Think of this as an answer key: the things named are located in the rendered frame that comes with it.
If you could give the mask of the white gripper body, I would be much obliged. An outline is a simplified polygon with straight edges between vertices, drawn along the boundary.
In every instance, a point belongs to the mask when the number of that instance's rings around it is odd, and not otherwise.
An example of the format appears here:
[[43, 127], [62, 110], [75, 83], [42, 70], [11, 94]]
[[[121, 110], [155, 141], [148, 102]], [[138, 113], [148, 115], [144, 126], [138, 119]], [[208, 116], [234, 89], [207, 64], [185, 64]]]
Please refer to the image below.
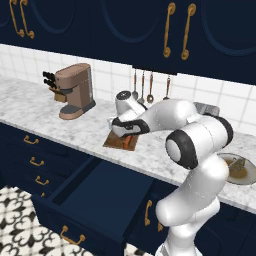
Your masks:
[[107, 119], [109, 128], [118, 136], [122, 137], [124, 135], [124, 129], [121, 126], [122, 122], [118, 117], [109, 117]]

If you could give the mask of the brown wooden cutting board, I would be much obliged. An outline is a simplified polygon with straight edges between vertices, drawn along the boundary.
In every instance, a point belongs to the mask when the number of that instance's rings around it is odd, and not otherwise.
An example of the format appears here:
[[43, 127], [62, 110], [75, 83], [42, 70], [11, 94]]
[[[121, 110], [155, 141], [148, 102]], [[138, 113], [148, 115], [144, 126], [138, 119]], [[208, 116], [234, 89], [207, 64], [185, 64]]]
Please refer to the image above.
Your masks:
[[122, 149], [122, 150], [128, 150], [128, 151], [134, 151], [137, 140], [139, 136], [138, 135], [132, 135], [132, 139], [129, 143], [129, 148], [124, 149], [123, 148], [123, 141], [125, 138], [119, 138], [113, 131], [111, 131], [104, 142], [103, 146], [104, 147], [109, 147], [109, 148], [115, 148], [115, 149]]

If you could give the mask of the navy drawer front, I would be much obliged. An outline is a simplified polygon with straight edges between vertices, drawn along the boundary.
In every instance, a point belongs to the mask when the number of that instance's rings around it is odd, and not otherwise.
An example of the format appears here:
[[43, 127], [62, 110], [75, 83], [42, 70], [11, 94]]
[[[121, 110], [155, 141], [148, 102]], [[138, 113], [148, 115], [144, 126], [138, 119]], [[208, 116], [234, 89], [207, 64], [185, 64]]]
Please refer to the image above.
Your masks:
[[[5, 163], [18, 163], [28, 167], [38, 168], [39, 171], [46, 169], [52, 174], [57, 174], [64, 177], [70, 176], [83, 163], [81, 161], [74, 163], [55, 155], [49, 155], [15, 144], [7, 144], [2, 146], [0, 148], [0, 153], [4, 157]], [[37, 167], [30, 164], [29, 161], [32, 156], [35, 157], [35, 161], [37, 163], [44, 160], [44, 165]]]
[[[50, 183], [46, 186], [36, 183], [35, 179], [38, 175], [41, 177], [42, 182], [48, 179]], [[44, 192], [45, 197], [53, 193], [66, 180], [66, 177], [52, 174], [46, 169], [39, 171], [38, 168], [32, 168], [18, 163], [15, 163], [8, 170], [8, 177], [12, 185], [30, 194], [41, 195]]]
[[[24, 137], [29, 135], [30, 140], [39, 139], [39, 144], [30, 145], [23, 141]], [[90, 154], [75, 150], [58, 142], [40, 137], [33, 133], [9, 126], [7, 124], [0, 122], [0, 136], [6, 138], [7, 140], [13, 142], [15, 145], [19, 145], [31, 150], [37, 150], [49, 155], [55, 155], [61, 157], [71, 162], [84, 162], [91, 157]]]

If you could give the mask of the brown knife block black knives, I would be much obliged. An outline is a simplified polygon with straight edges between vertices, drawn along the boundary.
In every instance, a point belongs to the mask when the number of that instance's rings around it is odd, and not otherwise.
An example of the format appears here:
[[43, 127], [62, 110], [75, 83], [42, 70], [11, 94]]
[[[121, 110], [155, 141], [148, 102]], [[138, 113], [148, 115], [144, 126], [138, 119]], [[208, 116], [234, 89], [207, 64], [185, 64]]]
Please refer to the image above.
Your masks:
[[49, 86], [49, 89], [54, 93], [54, 100], [62, 103], [67, 102], [67, 97], [60, 91], [55, 82], [55, 75], [50, 72], [43, 71], [43, 82]]

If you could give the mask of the open navy drawer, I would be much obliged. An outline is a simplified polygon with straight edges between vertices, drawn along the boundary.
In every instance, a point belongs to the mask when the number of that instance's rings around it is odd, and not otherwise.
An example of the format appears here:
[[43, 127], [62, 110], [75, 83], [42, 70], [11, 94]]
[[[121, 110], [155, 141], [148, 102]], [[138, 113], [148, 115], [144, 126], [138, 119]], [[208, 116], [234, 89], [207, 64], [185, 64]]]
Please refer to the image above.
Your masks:
[[32, 202], [41, 225], [86, 236], [80, 247], [98, 256], [123, 256], [154, 179], [91, 157], [48, 198]]

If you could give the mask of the brown grey meat piece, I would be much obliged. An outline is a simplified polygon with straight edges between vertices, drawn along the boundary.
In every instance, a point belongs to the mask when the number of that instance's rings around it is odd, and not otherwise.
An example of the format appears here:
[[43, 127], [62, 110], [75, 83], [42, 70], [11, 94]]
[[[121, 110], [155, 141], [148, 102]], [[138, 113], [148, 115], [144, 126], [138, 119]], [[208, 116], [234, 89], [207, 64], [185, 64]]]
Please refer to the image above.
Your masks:
[[244, 158], [229, 158], [226, 159], [226, 163], [229, 167], [229, 176], [234, 179], [243, 179], [248, 176], [245, 168]]

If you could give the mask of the white round plate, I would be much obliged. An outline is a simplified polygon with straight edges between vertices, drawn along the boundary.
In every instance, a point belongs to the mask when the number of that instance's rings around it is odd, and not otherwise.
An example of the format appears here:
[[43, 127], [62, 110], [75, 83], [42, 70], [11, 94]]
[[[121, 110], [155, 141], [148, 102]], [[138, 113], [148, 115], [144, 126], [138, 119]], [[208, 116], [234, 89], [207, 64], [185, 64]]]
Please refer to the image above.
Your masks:
[[[232, 154], [232, 153], [219, 153], [219, 156], [226, 162], [226, 159], [233, 159], [233, 158], [244, 158], [240, 155]], [[256, 166], [249, 161], [248, 159], [245, 159], [245, 168], [247, 170], [248, 176], [243, 179], [234, 179], [230, 176], [228, 177], [227, 181], [232, 184], [236, 185], [252, 185], [256, 183]]]

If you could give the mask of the brown coffee machine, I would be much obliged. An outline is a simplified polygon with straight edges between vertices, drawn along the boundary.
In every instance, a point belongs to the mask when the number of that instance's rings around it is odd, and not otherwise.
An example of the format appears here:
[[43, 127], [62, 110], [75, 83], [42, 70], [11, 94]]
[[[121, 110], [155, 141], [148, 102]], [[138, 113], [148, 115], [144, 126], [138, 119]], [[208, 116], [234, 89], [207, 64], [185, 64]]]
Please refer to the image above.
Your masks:
[[91, 66], [86, 63], [73, 64], [55, 73], [56, 86], [67, 96], [67, 105], [59, 113], [63, 120], [73, 120], [93, 108]]

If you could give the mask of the navy upper cupboard door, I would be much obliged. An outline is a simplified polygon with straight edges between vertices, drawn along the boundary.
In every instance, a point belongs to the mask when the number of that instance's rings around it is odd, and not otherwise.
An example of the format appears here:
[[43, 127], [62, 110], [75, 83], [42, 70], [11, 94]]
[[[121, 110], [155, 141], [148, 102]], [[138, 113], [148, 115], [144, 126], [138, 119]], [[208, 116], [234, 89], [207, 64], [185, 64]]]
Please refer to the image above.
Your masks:
[[17, 0], [30, 47], [91, 57], [89, 0]]
[[165, 58], [164, 35], [171, 0], [88, 0], [91, 57], [134, 68], [177, 73], [172, 36]]
[[183, 48], [187, 8], [191, 17], [180, 73], [256, 86], [256, 0], [177, 0], [175, 17], [179, 49]]
[[0, 43], [14, 45], [18, 38], [10, 12], [9, 0], [0, 0]]

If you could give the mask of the navy cupboard door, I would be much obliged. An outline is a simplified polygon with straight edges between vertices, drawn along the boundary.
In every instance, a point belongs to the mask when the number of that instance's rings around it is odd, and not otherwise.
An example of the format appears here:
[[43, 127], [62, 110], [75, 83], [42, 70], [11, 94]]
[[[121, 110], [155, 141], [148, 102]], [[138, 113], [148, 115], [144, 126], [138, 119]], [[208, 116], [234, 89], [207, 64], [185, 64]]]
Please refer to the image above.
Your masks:
[[0, 0], [0, 43], [14, 45], [18, 38], [10, 12], [9, 0]]
[[[158, 219], [156, 217], [155, 208], [157, 202], [168, 196], [176, 189], [176, 186], [164, 181], [155, 180], [152, 190], [146, 197], [142, 213], [139, 216], [138, 222], [128, 238], [128, 242], [139, 249], [155, 254], [158, 247], [165, 241], [168, 234], [168, 227], [163, 226], [163, 230], [158, 232]], [[144, 214], [148, 200], [152, 200], [152, 207], [149, 209], [150, 225], [144, 225]]]
[[172, 36], [165, 58], [164, 35], [171, 0], [88, 0], [91, 57], [134, 68], [177, 73]]
[[183, 48], [187, 8], [191, 17], [180, 73], [256, 86], [256, 0], [177, 0], [175, 17], [179, 49]]
[[17, 0], [30, 47], [91, 57], [89, 0]]
[[256, 215], [220, 203], [220, 211], [198, 231], [203, 256], [256, 256]]

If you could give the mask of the grey metal toaster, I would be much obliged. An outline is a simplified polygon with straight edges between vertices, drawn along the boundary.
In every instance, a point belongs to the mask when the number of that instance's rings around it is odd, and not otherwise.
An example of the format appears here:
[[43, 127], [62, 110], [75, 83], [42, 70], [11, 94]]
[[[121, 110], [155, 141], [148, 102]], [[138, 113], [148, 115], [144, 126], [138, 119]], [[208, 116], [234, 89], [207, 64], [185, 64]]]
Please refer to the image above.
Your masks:
[[201, 115], [206, 114], [206, 113], [214, 115], [214, 116], [219, 115], [220, 109], [217, 106], [200, 103], [200, 102], [194, 102], [194, 105], [197, 109], [197, 112]]

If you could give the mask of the navy lower cupboard door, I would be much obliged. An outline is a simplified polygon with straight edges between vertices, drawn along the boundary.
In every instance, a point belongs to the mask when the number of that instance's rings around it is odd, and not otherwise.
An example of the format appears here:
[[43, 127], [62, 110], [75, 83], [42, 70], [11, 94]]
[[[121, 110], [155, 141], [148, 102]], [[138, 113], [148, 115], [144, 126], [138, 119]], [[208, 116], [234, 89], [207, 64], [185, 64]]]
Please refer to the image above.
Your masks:
[[220, 211], [198, 231], [203, 256], [256, 256], [256, 215], [220, 203]]
[[[158, 219], [156, 217], [155, 208], [157, 202], [168, 196], [176, 189], [176, 186], [164, 181], [155, 180], [152, 190], [146, 197], [142, 213], [139, 216], [138, 222], [128, 238], [128, 242], [139, 249], [155, 254], [158, 247], [165, 241], [168, 234], [168, 227], [163, 226], [163, 230], [158, 232]], [[148, 200], [152, 200], [152, 207], [149, 209], [150, 225], [144, 225], [144, 214]]]

